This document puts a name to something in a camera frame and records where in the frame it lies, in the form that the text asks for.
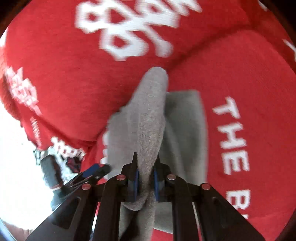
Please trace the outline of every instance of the clothing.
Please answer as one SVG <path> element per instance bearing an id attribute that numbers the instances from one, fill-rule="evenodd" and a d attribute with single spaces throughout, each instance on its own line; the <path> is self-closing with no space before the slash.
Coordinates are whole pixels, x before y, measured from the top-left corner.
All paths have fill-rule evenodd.
<path id="1" fill-rule="evenodd" d="M 17 76 L 7 81 L 29 140 L 67 157 L 83 151 L 84 171 L 108 160 L 108 119 L 162 67 L 168 92 L 201 99 L 207 181 L 275 240 L 296 207 L 289 43 L 256 0 L 32 0 L 8 29 Z"/>

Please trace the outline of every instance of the red shirt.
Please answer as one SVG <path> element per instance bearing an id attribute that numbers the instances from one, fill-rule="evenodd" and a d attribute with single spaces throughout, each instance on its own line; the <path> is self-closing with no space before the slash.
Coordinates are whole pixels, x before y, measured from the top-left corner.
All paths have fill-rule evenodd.
<path id="1" fill-rule="evenodd" d="M 104 157 L 109 117 L 164 68 L 169 91 L 200 92 L 208 182 L 274 240 L 296 207 L 289 43 L 256 0 L 33 0 L 9 26 L 7 64 L 23 69 L 8 81 L 29 140 L 86 153 L 84 170 Z"/>

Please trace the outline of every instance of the folded gray fabric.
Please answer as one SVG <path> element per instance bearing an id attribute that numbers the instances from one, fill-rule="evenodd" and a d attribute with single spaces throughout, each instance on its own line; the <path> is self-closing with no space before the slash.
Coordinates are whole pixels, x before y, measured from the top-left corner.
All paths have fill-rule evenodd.
<path id="1" fill-rule="evenodd" d="M 107 161 L 112 166 L 108 177 L 120 174 L 134 151 L 138 153 L 140 195 L 137 202 L 121 206 L 122 241 L 148 241 L 153 226 L 173 231 L 170 203 L 155 203 L 149 187 L 158 153 L 160 161 L 187 182 L 206 180 L 207 133 L 201 100 L 196 91 L 167 93 L 167 79 L 162 68 L 150 69 L 130 102 L 111 117 L 107 127 Z"/>

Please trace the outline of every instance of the bright white background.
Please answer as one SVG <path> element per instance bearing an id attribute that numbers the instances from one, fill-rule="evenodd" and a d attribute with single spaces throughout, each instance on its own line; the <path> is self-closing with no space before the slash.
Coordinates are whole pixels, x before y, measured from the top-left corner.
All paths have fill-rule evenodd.
<path id="1" fill-rule="evenodd" d="M 0 103 L 0 217 L 24 229 L 36 228 L 51 214 L 53 194 L 35 165 L 34 149 Z"/>

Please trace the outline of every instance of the screw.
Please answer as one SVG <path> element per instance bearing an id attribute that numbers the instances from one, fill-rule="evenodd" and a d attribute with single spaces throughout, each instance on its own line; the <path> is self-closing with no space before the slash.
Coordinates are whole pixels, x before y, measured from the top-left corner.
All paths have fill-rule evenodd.
<path id="1" fill-rule="evenodd" d="M 84 183 L 82 185 L 82 190 L 89 190 L 91 188 L 91 185 L 89 183 Z"/>
<path id="2" fill-rule="evenodd" d="M 117 179 L 118 181 L 123 181 L 123 180 L 126 179 L 126 176 L 123 175 L 123 174 L 119 174 L 119 175 L 116 177 L 116 179 Z"/>
<path id="3" fill-rule="evenodd" d="M 169 179 L 169 180 L 171 180 L 171 181 L 174 181 L 174 180 L 176 180 L 176 175 L 174 175 L 174 174 L 169 174 L 169 175 L 167 175 L 167 179 Z"/>
<path id="4" fill-rule="evenodd" d="M 211 185 L 208 184 L 208 183 L 203 183 L 203 184 L 202 184 L 202 189 L 208 191 L 208 190 L 211 189 Z"/>

